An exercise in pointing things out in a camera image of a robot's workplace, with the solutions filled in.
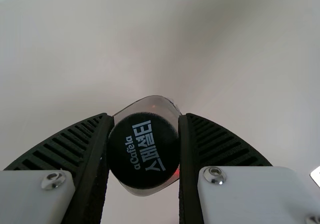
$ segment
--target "metal screw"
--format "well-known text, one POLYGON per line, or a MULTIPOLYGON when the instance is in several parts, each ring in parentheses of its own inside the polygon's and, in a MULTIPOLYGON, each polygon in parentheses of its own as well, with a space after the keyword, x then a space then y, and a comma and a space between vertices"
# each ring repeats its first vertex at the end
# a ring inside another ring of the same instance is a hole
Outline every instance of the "metal screw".
POLYGON ((311 215, 305 218, 305 224, 320 224, 320 216, 311 215))
POLYGON ((61 186, 66 180, 66 175, 62 171, 54 171, 46 175, 41 183, 43 190, 52 190, 61 186))
POLYGON ((208 167, 203 174, 208 182, 216 185, 222 185, 227 179, 226 174, 215 166, 208 167))

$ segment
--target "white table surface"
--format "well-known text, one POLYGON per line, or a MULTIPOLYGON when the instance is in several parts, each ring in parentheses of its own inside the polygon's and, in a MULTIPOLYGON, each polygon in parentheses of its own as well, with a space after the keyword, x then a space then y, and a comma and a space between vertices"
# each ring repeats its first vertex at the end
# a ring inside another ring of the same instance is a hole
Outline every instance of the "white table surface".
MULTIPOLYGON (((147 95, 230 129, 273 165, 320 165, 320 0, 0 0, 0 169, 87 117, 147 95)), ((178 223, 178 183, 102 223, 178 223)))

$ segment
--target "dark object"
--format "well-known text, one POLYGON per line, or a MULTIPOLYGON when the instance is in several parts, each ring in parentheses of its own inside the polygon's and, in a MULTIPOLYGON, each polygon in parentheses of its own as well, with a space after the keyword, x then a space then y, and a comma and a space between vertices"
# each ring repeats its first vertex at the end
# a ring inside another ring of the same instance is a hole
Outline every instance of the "dark object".
POLYGON ((110 170, 132 188, 159 186, 179 166, 178 134, 156 114, 136 113, 121 120, 112 130, 107 148, 110 170))
POLYGON ((75 193, 63 224, 100 223, 108 168, 105 146, 113 117, 100 114, 74 124, 23 154, 5 170, 67 170, 75 193))
POLYGON ((244 140, 215 124, 193 114, 179 118, 181 144, 179 222, 203 224, 198 194, 198 175, 202 167, 271 166, 244 140))

